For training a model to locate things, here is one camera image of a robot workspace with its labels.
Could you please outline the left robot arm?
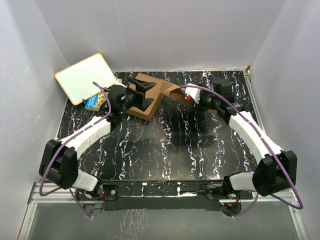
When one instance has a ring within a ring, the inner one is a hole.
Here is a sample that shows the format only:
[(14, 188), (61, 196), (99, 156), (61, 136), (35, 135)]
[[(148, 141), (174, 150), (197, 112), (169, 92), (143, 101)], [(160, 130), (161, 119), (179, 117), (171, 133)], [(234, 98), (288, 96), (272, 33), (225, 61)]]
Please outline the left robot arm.
[(154, 99), (147, 98), (146, 93), (157, 85), (155, 82), (131, 77), (130, 83), (134, 84), (135, 88), (121, 83), (101, 87), (94, 82), (106, 98), (100, 111), (90, 122), (70, 136), (60, 140), (51, 139), (46, 143), (39, 167), (42, 177), (39, 194), (42, 197), (49, 195), (43, 191), (45, 181), (56, 184), (58, 190), (82, 190), (93, 200), (103, 195), (101, 180), (80, 170), (78, 159), (95, 142), (111, 133), (121, 123), (127, 110), (135, 107), (146, 111), (153, 103)]

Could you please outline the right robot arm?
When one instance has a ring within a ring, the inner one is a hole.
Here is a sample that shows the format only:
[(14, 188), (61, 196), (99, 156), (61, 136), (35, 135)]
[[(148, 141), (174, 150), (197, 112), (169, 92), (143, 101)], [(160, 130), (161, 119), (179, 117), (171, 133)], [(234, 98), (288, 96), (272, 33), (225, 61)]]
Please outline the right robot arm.
[(265, 197), (293, 188), (297, 179), (297, 155), (283, 150), (258, 126), (252, 114), (238, 102), (232, 84), (218, 79), (210, 90), (198, 85), (194, 106), (202, 111), (214, 110), (234, 130), (253, 154), (257, 168), (224, 178), (223, 194), (233, 199), (241, 191), (253, 191)]

